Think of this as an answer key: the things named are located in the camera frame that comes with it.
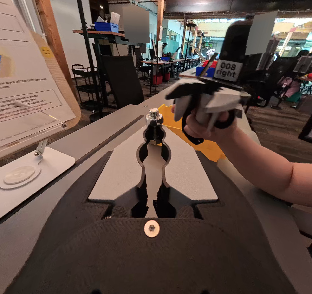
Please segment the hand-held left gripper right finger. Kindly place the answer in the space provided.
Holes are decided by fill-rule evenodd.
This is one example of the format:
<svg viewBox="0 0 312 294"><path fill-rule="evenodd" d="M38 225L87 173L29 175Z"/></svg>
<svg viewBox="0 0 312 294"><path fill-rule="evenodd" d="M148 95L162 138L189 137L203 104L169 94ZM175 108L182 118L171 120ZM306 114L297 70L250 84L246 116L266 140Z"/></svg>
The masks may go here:
<svg viewBox="0 0 312 294"><path fill-rule="evenodd" d="M198 204L216 203L218 196L196 150L163 126L161 128L162 181L153 201L158 218L175 218L178 211Z"/></svg>

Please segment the person's right hand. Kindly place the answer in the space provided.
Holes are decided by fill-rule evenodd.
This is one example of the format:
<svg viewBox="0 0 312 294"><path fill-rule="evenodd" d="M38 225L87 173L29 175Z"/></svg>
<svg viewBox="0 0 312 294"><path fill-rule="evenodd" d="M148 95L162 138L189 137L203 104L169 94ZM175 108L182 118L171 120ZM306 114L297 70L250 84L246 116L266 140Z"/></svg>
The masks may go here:
<svg viewBox="0 0 312 294"><path fill-rule="evenodd" d="M234 141L239 141L244 136L244 132L242 132L242 130L237 126L236 118L228 128L219 129L213 127L211 130L208 130L210 116L208 116L208 119L204 122L204 124L200 124L196 120L196 113L197 110L193 109L190 115L186 118L186 125L184 126L185 132L191 137L210 140L221 146L223 144L230 144Z"/></svg>

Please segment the black slanted pole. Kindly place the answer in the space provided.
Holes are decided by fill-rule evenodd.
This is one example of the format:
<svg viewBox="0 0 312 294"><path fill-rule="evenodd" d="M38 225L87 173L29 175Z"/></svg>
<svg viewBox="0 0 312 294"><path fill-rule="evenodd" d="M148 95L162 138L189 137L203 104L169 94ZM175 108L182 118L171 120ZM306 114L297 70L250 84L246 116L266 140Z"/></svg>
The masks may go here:
<svg viewBox="0 0 312 294"><path fill-rule="evenodd" d="M82 27L82 31L83 31L83 37L85 40L85 46L86 46L89 66L91 69L92 81L93 81L93 85L94 85L94 89L95 89L95 93L96 93L96 102L97 102L98 111L94 112L90 116L90 121L94 122L96 120L103 118L103 108L102 108L102 104L101 104L100 96L99 96L99 87L98 87L98 83L97 83L96 72L94 69L94 63L93 63L93 57L92 57L92 53L91 53L89 37L88 37L88 33L87 33L87 27L85 24L85 17L84 17L82 1L81 0L76 0L76 1L77 1L77 5L78 5L78 10L79 10L81 27Z"/></svg>

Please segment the steel hex bolt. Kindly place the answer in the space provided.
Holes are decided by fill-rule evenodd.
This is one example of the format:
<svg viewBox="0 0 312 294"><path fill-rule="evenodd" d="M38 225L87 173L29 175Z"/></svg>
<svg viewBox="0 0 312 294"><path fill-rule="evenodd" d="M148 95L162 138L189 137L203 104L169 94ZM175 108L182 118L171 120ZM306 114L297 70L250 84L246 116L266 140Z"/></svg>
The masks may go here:
<svg viewBox="0 0 312 294"><path fill-rule="evenodd" d="M155 119L158 115L160 114L158 108L151 108L149 110L149 113L148 115L150 115L150 117L152 119ZM159 137L159 134L158 134L158 128L160 127L161 125L157 126L157 127L151 127L151 126L148 126L150 132L151 132L151 138L150 140L153 141L152 144L155 144L155 145L158 145L161 143L161 138Z"/></svg>

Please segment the wooden support post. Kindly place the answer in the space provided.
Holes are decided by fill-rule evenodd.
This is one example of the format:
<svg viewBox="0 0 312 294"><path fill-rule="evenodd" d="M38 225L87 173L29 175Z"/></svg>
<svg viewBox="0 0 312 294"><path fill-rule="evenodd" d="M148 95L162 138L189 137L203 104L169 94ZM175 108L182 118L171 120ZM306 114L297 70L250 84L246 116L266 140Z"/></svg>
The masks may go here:
<svg viewBox="0 0 312 294"><path fill-rule="evenodd" d="M47 43L52 50L57 63L60 66L61 71L67 80L72 93L77 99L76 88L73 85L72 77L68 67L68 63L65 57L63 45L60 39L57 23L54 17L52 5L50 0L34 0L37 6L37 10L40 16L40 20L43 26L44 34L46 36Z"/></svg>

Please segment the yellow plastic bin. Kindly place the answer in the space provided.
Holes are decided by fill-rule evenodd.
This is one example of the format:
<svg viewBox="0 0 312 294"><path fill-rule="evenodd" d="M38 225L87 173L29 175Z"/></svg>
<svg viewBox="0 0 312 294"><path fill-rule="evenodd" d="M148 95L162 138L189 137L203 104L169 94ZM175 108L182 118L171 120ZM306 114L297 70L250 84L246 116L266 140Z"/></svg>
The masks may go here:
<svg viewBox="0 0 312 294"><path fill-rule="evenodd" d="M186 143L188 143L196 151L202 152L209 160L217 162L219 159L226 158L224 153L219 148L219 146L213 141L204 140L204 142L199 145L195 145L192 142L190 142L182 132L182 120L179 120L178 122L174 121L174 114L171 112L171 108L172 108L171 105L166 106L165 104L158 107L160 114L162 114L164 118L163 121L164 126L166 126L177 136L179 136Z"/></svg>

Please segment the person's right forearm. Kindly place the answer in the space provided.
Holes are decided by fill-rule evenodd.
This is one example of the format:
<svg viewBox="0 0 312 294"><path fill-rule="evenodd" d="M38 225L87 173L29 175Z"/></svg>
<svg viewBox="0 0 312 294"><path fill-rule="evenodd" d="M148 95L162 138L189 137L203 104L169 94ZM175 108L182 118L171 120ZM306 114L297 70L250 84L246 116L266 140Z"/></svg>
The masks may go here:
<svg viewBox="0 0 312 294"><path fill-rule="evenodd" d="M253 141L237 126L215 130L216 141L236 170L276 198L312 206L312 164L292 163Z"/></svg>

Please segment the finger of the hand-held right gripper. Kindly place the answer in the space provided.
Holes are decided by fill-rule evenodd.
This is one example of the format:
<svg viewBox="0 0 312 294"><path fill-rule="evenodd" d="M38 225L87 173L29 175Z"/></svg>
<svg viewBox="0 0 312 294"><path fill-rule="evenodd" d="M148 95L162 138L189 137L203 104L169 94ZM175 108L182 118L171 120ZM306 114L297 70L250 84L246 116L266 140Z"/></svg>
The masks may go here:
<svg viewBox="0 0 312 294"><path fill-rule="evenodd" d="M166 100L195 94L213 94L213 89L207 83L194 78L182 78L172 84L165 94Z"/></svg>
<svg viewBox="0 0 312 294"><path fill-rule="evenodd" d="M182 96L175 99L174 121L178 122L184 115L189 116L193 110L193 96Z"/></svg>

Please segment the blue storage bin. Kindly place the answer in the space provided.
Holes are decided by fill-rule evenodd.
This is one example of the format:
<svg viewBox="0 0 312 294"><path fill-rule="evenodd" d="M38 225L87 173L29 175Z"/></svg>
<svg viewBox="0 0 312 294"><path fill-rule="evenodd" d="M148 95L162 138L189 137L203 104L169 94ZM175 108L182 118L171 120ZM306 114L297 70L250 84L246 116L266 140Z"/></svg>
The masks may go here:
<svg viewBox="0 0 312 294"><path fill-rule="evenodd" d="M201 75L202 72L203 72L203 70L204 70L204 67L203 67L203 66L197 67L197 68L196 68L196 76L203 76L203 77L210 77L210 78L214 76L215 67L210 66L210 67L208 68L208 70L206 71L206 73L203 74L203 75Z"/></svg>
<svg viewBox="0 0 312 294"><path fill-rule="evenodd" d="M114 23L95 22L94 27L96 31L119 33L119 25Z"/></svg>

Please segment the black rolling cart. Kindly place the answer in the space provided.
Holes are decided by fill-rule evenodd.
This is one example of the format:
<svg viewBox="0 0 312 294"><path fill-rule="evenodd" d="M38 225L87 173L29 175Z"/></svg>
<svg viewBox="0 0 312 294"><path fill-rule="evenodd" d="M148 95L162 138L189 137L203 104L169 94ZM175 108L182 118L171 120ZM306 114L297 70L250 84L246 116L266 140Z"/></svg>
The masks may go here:
<svg viewBox="0 0 312 294"><path fill-rule="evenodd" d="M85 68L81 64L73 64L72 73L81 109L92 111L93 113L98 112L96 90L93 84L91 68Z"/></svg>

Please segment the wooden standing desk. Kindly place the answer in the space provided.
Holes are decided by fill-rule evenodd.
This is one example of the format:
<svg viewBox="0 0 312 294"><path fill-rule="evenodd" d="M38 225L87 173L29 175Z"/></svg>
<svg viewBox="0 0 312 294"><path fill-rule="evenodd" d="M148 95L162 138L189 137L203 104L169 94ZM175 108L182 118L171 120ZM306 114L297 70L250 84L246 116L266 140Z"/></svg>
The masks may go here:
<svg viewBox="0 0 312 294"><path fill-rule="evenodd" d="M110 31L87 31L88 38L98 39L98 40L108 40L111 44L117 45L127 45L127 46L139 46L141 47L143 43L133 43L129 42L125 38L124 34L110 32Z"/></svg>

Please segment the steel hex nut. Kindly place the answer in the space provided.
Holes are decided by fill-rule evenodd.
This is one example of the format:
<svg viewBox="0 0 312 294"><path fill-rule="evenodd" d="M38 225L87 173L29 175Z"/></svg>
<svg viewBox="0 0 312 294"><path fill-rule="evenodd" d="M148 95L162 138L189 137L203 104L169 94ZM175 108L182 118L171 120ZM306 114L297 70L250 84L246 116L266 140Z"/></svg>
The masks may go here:
<svg viewBox="0 0 312 294"><path fill-rule="evenodd" d="M151 127L157 127L163 124L163 116L159 114L155 119L151 118L150 115L146 115L146 125Z"/></svg>

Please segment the black framed marker sign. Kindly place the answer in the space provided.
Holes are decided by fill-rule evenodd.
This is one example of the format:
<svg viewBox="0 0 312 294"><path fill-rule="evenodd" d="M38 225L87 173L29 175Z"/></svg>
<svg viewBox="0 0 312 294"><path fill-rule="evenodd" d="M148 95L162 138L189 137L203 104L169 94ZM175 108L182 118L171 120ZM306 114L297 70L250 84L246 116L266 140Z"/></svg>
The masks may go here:
<svg viewBox="0 0 312 294"><path fill-rule="evenodd" d="M312 143L312 123L307 122L302 128L301 133L298 136L298 139Z"/></svg>

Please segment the white instruction sheet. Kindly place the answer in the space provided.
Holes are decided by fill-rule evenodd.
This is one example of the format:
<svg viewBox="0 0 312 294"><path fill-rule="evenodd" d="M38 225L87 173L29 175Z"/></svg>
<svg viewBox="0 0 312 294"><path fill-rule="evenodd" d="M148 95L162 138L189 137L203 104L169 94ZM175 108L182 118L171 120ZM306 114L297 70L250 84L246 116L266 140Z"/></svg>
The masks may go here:
<svg viewBox="0 0 312 294"><path fill-rule="evenodd" d="M1 148L62 129L75 114L12 0L1 0Z"/></svg>

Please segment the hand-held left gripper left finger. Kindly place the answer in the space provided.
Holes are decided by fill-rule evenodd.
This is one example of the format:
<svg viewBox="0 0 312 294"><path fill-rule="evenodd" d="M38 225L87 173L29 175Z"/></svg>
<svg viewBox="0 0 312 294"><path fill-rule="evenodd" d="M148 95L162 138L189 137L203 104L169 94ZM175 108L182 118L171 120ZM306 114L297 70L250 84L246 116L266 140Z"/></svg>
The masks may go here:
<svg viewBox="0 0 312 294"><path fill-rule="evenodd" d="M88 200L123 207L135 218L147 214L146 176L148 155L145 125L114 148Z"/></svg>

